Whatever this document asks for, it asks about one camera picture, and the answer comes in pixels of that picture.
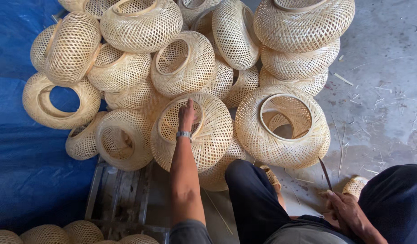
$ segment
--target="person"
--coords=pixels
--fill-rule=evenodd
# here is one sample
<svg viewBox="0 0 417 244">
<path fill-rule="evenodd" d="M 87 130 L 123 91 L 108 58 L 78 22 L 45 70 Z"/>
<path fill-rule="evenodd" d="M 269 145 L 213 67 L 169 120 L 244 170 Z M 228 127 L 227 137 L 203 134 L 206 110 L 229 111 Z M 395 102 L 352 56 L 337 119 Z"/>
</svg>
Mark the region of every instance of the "person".
<svg viewBox="0 0 417 244">
<path fill-rule="evenodd" d="M 191 131 L 193 101 L 179 110 L 179 131 Z M 179 136 L 171 164 L 172 244 L 212 243 L 201 202 L 191 141 Z M 292 220 L 280 192 L 263 169 L 235 160 L 225 180 L 241 244 L 417 244 L 417 165 L 397 165 L 379 173 L 360 197 L 327 191 L 327 207 L 339 229 L 323 218 Z"/>
</svg>

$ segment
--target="knife blade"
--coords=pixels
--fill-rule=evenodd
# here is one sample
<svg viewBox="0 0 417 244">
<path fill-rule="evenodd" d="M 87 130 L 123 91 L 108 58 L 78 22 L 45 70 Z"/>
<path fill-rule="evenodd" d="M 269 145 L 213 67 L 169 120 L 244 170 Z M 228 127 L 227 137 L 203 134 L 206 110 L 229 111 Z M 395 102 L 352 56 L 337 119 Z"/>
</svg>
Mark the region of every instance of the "knife blade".
<svg viewBox="0 0 417 244">
<path fill-rule="evenodd" d="M 332 185 L 330 184 L 329 175 L 327 174 L 326 167 L 324 166 L 324 163 L 321 160 L 321 158 L 318 157 L 318 159 L 320 160 L 321 167 L 323 168 L 323 173 L 324 173 L 324 176 L 326 177 L 327 184 L 329 185 L 329 190 L 333 191 L 332 190 Z"/>
</svg>

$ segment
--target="wristwatch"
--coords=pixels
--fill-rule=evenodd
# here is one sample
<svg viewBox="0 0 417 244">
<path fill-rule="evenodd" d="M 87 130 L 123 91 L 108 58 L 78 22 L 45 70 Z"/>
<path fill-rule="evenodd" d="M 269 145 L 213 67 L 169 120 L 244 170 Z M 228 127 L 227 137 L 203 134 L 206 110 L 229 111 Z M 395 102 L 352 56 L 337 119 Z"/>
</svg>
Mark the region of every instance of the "wristwatch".
<svg viewBox="0 0 417 244">
<path fill-rule="evenodd" d="M 177 134 L 175 134 L 175 139 L 177 139 L 180 136 L 184 136 L 190 139 L 190 142 L 192 142 L 192 133 L 189 131 L 178 131 Z"/>
</svg>

